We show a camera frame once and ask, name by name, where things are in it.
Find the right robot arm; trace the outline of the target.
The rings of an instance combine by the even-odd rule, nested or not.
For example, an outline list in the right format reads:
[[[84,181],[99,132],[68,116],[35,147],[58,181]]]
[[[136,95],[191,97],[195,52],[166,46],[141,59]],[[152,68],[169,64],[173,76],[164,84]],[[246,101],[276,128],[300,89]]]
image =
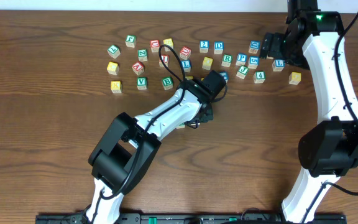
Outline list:
[[[274,58],[311,72],[318,118],[298,144],[300,173],[282,201],[287,223],[312,223],[331,187],[358,166],[358,100],[345,55],[349,28],[336,11],[322,11],[315,0],[287,2],[285,33],[266,33],[261,58]]]

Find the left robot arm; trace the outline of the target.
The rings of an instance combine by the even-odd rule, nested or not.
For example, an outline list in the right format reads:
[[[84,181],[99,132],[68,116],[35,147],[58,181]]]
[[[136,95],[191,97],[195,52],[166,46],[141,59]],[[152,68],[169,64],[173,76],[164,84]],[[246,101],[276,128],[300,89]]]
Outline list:
[[[124,196],[143,179],[162,139],[181,124],[197,128],[225,89],[225,79],[213,70],[203,80],[184,79],[169,100],[148,113],[119,114],[88,159],[95,191],[84,222],[117,221]]]

